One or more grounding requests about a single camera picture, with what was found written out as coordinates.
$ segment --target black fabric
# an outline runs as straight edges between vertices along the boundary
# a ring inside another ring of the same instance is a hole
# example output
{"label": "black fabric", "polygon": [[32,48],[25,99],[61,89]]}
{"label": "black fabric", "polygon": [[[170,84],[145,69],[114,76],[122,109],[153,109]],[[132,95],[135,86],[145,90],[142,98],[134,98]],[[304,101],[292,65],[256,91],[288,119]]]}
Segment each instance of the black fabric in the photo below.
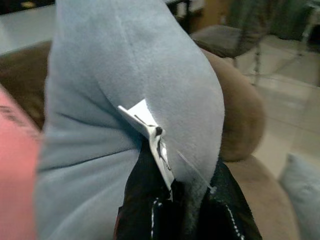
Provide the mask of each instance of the black fabric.
{"label": "black fabric", "polygon": [[[247,201],[227,166],[219,159],[199,213],[197,240],[261,240]],[[172,183],[173,201],[152,156],[142,143],[119,209],[114,240],[179,240],[184,217],[184,187]]]}

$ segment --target tiled floor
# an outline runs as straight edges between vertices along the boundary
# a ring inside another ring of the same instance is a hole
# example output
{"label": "tiled floor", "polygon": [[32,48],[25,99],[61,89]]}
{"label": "tiled floor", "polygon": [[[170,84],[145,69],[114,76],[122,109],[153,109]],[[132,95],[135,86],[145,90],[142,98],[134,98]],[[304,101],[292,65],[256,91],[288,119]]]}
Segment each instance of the tiled floor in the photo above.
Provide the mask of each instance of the tiled floor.
{"label": "tiled floor", "polygon": [[[261,45],[262,77],[256,89],[265,101],[267,125],[254,155],[275,177],[289,152],[320,167],[320,54],[297,57],[297,44],[268,36]],[[240,70],[252,82],[254,53],[238,59]]]}

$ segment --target brown sofa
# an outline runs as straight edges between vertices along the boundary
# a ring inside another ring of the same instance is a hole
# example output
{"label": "brown sofa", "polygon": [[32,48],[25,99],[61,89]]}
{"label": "brown sofa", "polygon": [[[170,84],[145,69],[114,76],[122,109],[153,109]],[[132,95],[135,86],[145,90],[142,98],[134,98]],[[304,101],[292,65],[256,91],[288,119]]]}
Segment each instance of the brown sofa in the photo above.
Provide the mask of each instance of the brown sofa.
{"label": "brown sofa", "polygon": [[[51,43],[0,56],[0,84],[41,129]],[[239,183],[264,240],[298,240],[292,205],[267,169],[251,153],[265,126],[263,102],[248,80],[221,58],[203,51],[220,81],[224,103],[221,155]]]}

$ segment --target gray chair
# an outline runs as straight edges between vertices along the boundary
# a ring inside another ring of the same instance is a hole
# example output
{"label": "gray chair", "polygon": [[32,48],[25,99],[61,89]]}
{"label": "gray chair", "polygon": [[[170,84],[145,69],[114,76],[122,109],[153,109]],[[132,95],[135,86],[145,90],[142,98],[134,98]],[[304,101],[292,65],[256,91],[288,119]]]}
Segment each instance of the gray chair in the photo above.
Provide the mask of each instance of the gray chair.
{"label": "gray chair", "polygon": [[[232,58],[233,64],[237,66],[236,57],[245,54],[257,47],[255,55],[256,81],[260,75],[259,42],[268,33],[270,23],[277,6],[282,0],[242,0],[245,9],[241,28],[226,25],[213,25],[201,29],[193,34],[191,38],[200,47],[221,58]],[[239,1],[231,4],[231,9],[239,7]]]}

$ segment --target chair leg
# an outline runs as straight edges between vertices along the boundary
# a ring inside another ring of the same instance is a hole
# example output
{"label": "chair leg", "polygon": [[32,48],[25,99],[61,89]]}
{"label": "chair leg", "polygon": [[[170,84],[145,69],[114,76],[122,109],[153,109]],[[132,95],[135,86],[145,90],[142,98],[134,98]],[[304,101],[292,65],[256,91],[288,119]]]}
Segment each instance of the chair leg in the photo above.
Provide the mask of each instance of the chair leg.
{"label": "chair leg", "polygon": [[233,59],[233,66],[237,69],[238,68],[238,61],[237,61],[237,58],[234,57]]}
{"label": "chair leg", "polygon": [[261,67],[261,46],[260,46],[260,44],[258,44],[256,46],[254,60],[255,60],[255,68],[254,68],[255,80],[254,80],[253,85],[256,85],[260,79],[260,67]]}

